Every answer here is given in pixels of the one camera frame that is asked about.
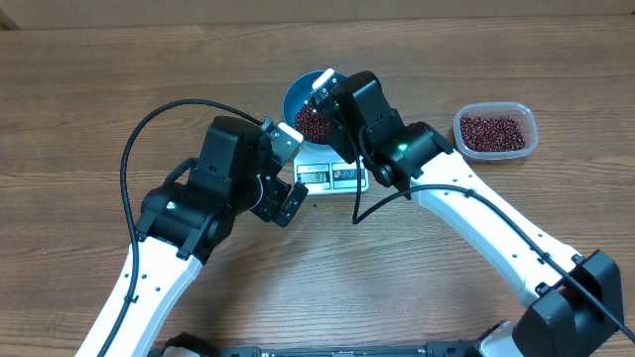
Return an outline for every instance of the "white robotic arm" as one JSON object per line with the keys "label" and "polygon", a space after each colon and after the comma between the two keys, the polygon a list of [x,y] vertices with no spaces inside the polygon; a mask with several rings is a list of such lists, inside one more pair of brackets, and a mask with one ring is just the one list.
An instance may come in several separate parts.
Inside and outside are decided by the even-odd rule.
{"label": "white robotic arm", "polygon": [[[105,356],[148,355],[161,326],[181,294],[198,276],[202,263],[194,255],[177,258],[179,249],[148,237],[139,243],[139,280],[135,297]],[[75,356],[99,353],[123,305],[132,272],[132,249],[106,305],[95,320]]]}
{"label": "white robotic arm", "polygon": [[[579,253],[574,248],[530,222],[478,178],[459,153],[438,154],[423,165],[422,171],[424,174],[419,178],[412,178],[412,186],[441,183],[473,189],[505,212],[563,269],[570,272],[575,267],[572,258]],[[552,287],[562,278],[498,214],[480,201],[451,190],[421,190],[413,193],[413,199],[471,244],[503,277],[524,307],[539,297],[536,287],[540,283]]]}

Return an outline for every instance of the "wood grain surface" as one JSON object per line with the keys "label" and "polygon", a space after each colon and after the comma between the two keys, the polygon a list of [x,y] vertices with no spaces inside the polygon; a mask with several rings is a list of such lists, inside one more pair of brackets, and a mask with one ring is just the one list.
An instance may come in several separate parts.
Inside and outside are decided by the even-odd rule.
{"label": "wood grain surface", "polygon": [[24,30],[501,16],[628,15],[635,0],[0,0]]}
{"label": "wood grain surface", "polygon": [[[527,160],[474,165],[541,228],[622,271],[635,327],[635,18],[563,17],[6,31],[0,34],[0,355],[69,356],[106,301],[128,233],[118,170],[134,126],[200,97],[281,119],[308,71],[371,69],[405,121],[449,133],[465,104],[514,100],[541,135]],[[132,151],[144,194],[196,156],[216,110],[179,108]],[[284,179],[291,179],[285,168]],[[392,189],[374,184],[362,209]],[[158,342],[417,344],[474,338],[523,309],[439,218],[405,199],[359,226],[352,195],[310,197],[286,229],[240,216]],[[616,334],[598,356],[632,356]]]}

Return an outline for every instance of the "red bean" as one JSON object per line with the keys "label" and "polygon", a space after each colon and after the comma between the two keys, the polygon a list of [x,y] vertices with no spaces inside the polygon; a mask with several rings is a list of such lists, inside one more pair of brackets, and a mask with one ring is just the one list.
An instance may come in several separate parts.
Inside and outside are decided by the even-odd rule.
{"label": "red bean", "polygon": [[462,116],[460,134],[465,146],[477,152],[508,152],[525,148],[520,124],[511,118]]}
{"label": "red bean", "polygon": [[314,113],[308,104],[303,105],[296,114],[294,127],[305,136],[305,140],[314,144],[326,144],[326,134],[332,129],[328,118],[321,113]]}

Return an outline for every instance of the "digital kitchen scale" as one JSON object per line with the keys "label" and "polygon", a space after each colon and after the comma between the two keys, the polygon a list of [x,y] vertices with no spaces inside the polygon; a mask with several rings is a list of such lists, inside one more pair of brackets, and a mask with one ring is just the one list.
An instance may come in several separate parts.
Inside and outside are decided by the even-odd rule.
{"label": "digital kitchen scale", "polygon": [[[347,164],[327,145],[328,149],[313,148],[305,143],[294,159],[294,182],[301,182],[309,195],[355,193],[357,191],[357,165]],[[361,191],[368,190],[368,171],[361,164]]]}
{"label": "digital kitchen scale", "polygon": [[[324,77],[336,83],[346,76],[328,69]],[[287,90],[283,101],[285,122],[295,127],[296,114],[314,90],[313,86],[324,70],[307,73],[298,78]],[[361,191],[368,190],[368,171],[361,164]],[[309,195],[355,193],[357,191],[357,165],[347,164],[329,145],[305,141],[294,159],[294,182],[301,182],[309,189]]]}

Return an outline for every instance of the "blue bowl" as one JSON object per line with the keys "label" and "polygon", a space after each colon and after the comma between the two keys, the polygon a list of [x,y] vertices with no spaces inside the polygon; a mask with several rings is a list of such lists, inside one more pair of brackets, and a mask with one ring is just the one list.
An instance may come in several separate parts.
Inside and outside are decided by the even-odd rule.
{"label": "blue bowl", "polygon": [[[298,114],[302,106],[305,105],[305,100],[307,100],[309,94],[313,91],[312,85],[314,81],[316,81],[322,73],[324,73],[323,70],[309,72],[296,79],[289,89],[287,89],[287,94],[285,94],[285,99],[282,102],[282,114],[285,123],[290,127],[293,128],[296,124],[296,114]],[[339,72],[336,72],[334,77],[338,81],[346,79],[346,75]],[[325,144],[305,142],[305,146],[318,150],[330,150],[330,146]]]}

